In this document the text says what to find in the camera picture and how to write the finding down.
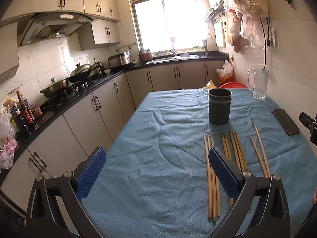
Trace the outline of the person's right hand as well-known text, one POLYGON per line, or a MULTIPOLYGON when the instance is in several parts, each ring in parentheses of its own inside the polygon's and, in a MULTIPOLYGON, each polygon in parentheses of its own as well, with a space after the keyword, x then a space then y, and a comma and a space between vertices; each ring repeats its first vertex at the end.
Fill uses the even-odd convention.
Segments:
POLYGON ((313 205, 315 205, 317 203, 317 187, 315 189, 315 192, 314 192, 314 195, 312 198, 312 203, 313 203, 313 205))

